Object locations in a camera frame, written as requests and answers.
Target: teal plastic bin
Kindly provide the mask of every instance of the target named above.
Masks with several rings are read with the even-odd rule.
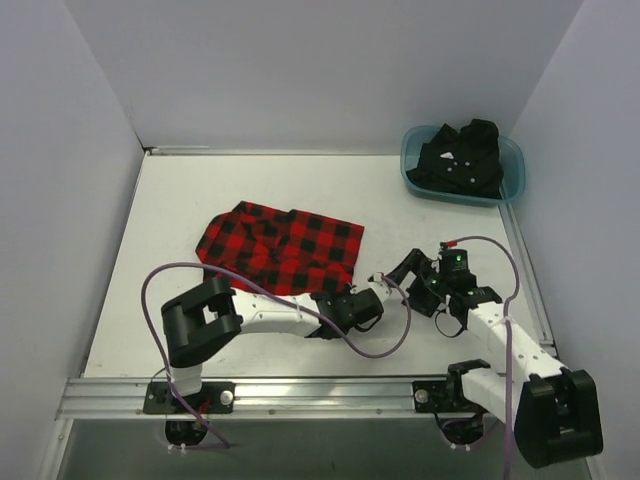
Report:
[[[502,198],[475,197],[472,195],[459,195],[457,193],[438,192],[422,188],[409,180],[407,171],[413,170],[418,165],[420,150],[422,145],[431,141],[441,127],[427,125],[415,127],[409,130],[402,140],[402,152],[400,155],[400,169],[407,188],[411,193],[423,198],[440,200],[449,203],[460,203],[463,205],[474,205],[480,207],[493,207],[516,200],[525,186],[524,157],[520,147],[507,137],[498,137],[498,147],[500,148],[500,163],[504,170],[504,178],[500,187]]]

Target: bolt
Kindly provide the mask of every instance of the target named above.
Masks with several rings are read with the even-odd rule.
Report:
[[[233,403],[233,393],[229,390],[225,390],[220,394],[220,403],[225,407],[228,407]]]
[[[415,398],[418,403],[427,403],[429,400],[429,393],[424,388],[421,388],[420,390],[416,390],[413,398]]]

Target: red and black plaid fabric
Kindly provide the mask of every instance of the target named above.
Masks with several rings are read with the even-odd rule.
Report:
[[[240,202],[215,217],[196,253],[275,295],[336,292],[351,283],[364,227],[300,210]],[[205,279],[212,275],[205,273]],[[249,290],[240,282],[234,288]]]

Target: tabletop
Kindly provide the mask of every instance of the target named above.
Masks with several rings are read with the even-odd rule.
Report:
[[[500,211],[425,200],[411,195],[399,171],[398,156],[341,155],[148,155],[142,165],[84,377],[148,377],[162,362],[142,316],[140,288],[155,267],[177,261],[197,262],[195,247],[211,219],[239,201],[281,210],[299,209],[365,227],[354,283],[376,271],[394,268],[414,247],[435,257],[439,242],[485,235],[508,246]],[[471,271],[480,285],[503,298],[514,287],[508,260],[486,242],[467,242]],[[148,302],[162,335],[160,306],[197,285],[202,272],[165,271],[152,281]],[[539,338],[535,309],[520,295],[512,315]],[[402,334],[406,311],[396,294],[385,303],[383,321],[370,332],[349,332],[363,350],[389,349]],[[443,316],[447,333],[457,330]],[[205,376],[334,377],[441,375],[458,361],[486,357],[468,332],[443,337],[432,319],[413,312],[411,332],[393,355],[369,360],[341,340],[292,335],[236,337],[204,365]]]

